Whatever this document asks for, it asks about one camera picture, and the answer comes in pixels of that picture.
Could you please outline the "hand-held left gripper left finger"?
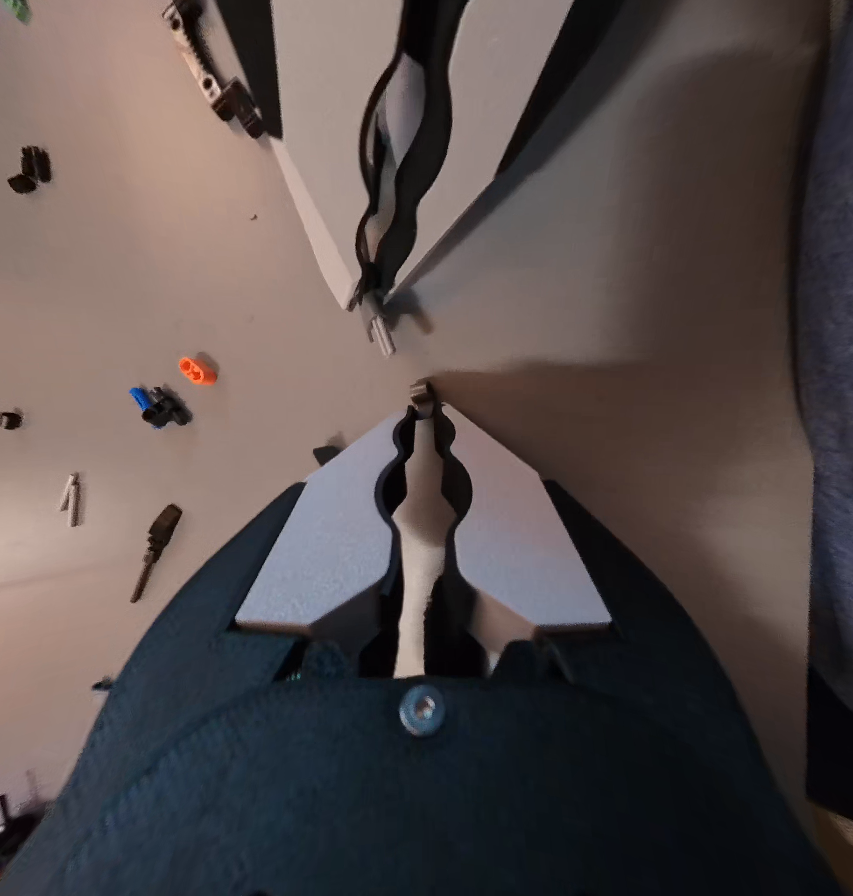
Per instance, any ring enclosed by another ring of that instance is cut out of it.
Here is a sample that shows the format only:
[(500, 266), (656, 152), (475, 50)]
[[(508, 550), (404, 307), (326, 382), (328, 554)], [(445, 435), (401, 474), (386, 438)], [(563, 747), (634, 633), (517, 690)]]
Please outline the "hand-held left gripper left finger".
[(409, 406), (308, 476), (236, 613), (240, 628), (335, 644), (361, 676), (394, 674), (404, 575), (393, 516), (415, 435)]

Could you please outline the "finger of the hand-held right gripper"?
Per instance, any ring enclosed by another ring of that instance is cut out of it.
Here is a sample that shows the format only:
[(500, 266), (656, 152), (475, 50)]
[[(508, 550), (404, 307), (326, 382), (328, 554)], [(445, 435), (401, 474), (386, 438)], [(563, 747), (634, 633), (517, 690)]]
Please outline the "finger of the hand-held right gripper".
[(282, 136), (275, 155), (320, 275), (352, 308), (356, 235), (370, 195), (362, 129), (381, 77), (403, 55), (424, 64), (426, 2), (271, 2)]
[(390, 296), (491, 184), (572, 2), (405, 2), (384, 124), (396, 165), (381, 234)]

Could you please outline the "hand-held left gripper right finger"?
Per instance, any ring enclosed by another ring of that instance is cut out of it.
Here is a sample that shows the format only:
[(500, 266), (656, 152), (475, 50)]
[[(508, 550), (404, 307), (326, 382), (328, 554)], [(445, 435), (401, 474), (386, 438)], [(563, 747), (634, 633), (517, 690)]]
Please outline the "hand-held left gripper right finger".
[(424, 619), (429, 676), (484, 676), (512, 643), (613, 621), (541, 476), (451, 405), (433, 412), (453, 511)]

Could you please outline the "long light grey lego axle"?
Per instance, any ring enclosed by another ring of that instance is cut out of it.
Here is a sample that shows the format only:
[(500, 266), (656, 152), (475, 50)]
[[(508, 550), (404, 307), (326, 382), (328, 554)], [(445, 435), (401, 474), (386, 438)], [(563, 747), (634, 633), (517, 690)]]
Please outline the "long light grey lego axle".
[(396, 347), (381, 294), (376, 290), (363, 293), (358, 307), (369, 342), (378, 347), (384, 358), (393, 357), (396, 354)]

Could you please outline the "black lego axle with connector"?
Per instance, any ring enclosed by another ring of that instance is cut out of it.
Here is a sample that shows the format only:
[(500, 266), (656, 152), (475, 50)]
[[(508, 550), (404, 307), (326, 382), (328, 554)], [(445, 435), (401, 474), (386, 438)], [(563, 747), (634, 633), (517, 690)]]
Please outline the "black lego axle with connector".
[(169, 545), (182, 515), (183, 511), (178, 505), (169, 504), (157, 515), (149, 527), (141, 573), (129, 599), (131, 604), (141, 600), (152, 571)]

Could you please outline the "black double lego connector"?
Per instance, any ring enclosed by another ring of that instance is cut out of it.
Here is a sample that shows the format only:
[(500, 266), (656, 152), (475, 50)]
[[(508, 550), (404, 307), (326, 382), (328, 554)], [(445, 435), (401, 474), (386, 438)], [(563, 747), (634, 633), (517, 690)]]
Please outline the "black double lego connector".
[(17, 195), (29, 195), (40, 184), (50, 184), (52, 179), (49, 152), (37, 145), (21, 148), (20, 171), (7, 180), (9, 188)]

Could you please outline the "partly built lego model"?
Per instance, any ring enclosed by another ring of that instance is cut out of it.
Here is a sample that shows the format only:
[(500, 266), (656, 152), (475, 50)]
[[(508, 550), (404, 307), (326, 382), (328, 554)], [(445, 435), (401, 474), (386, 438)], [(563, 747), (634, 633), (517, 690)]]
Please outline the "partly built lego model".
[(17, 852), (41, 823), (45, 803), (26, 811), (12, 813), (6, 794), (0, 794), (0, 879)]

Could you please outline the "black connector with blue pin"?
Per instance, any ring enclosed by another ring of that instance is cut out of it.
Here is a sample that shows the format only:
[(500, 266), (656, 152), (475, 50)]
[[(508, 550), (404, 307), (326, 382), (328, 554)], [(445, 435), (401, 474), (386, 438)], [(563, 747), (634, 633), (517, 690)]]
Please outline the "black connector with blue pin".
[(193, 419), (179, 396), (165, 387), (134, 387), (129, 395), (140, 408), (141, 420), (153, 429), (160, 430), (169, 424), (184, 427)]

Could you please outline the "black lego frame beam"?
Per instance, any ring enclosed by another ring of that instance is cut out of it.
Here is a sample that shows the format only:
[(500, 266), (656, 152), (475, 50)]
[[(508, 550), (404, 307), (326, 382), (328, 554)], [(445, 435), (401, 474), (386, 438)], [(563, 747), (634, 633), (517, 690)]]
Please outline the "black lego frame beam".
[(235, 120), (257, 140), (265, 130), (260, 111), (238, 78), (226, 81), (219, 75), (198, 34), (202, 14), (200, 2), (175, 1), (165, 7), (162, 19), (209, 108), (226, 123)]

